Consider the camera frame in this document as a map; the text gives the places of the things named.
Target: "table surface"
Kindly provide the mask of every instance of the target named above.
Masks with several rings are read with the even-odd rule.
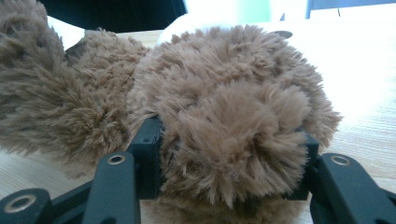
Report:
[[[290,44],[318,67],[344,119],[327,152],[348,155],[383,189],[396,192],[396,21],[299,21],[258,24],[293,32]],[[120,34],[154,47],[161,31]],[[67,179],[46,155],[0,152],[0,199],[44,188],[52,198],[91,179]],[[143,216],[143,223],[149,223]],[[298,223],[312,223],[308,208]]]

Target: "screw hole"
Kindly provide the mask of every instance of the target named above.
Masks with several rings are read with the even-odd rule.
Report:
[[[334,163],[337,163],[338,165],[350,165],[350,160],[342,156],[332,156],[331,159]]]
[[[23,211],[32,205],[35,202],[35,199],[36,197],[33,194],[22,195],[7,203],[4,211],[6,213],[17,213]]]
[[[107,163],[110,165],[117,165],[125,161],[125,157],[122,155],[115,155],[108,158]]]

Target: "dark chair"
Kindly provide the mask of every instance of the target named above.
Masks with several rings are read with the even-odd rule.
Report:
[[[183,0],[38,0],[49,16],[115,33],[161,30],[186,14]]]
[[[396,3],[396,0],[307,0],[305,18],[311,18],[311,10],[339,7],[363,7],[391,3]]]

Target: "light wood surface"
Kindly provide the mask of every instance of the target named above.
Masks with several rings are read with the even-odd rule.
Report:
[[[376,183],[396,192],[396,22],[263,23],[293,32],[290,44],[323,75],[324,90],[344,119],[327,152],[359,161]],[[120,34],[153,47],[161,31]],[[0,198],[26,188],[56,197],[88,181],[69,180],[48,156],[0,154]],[[298,223],[312,223],[308,208]]]

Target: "plush toy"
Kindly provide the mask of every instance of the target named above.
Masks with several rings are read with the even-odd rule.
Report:
[[[304,175],[303,127],[321,150],[340,120],[321,76],[256,26],[174,36],[154,49],[87,31],[73,48],[34,0],[0,1],[0,145],[51,153],[73,176],[163,123],[153,223],[291,223]]]

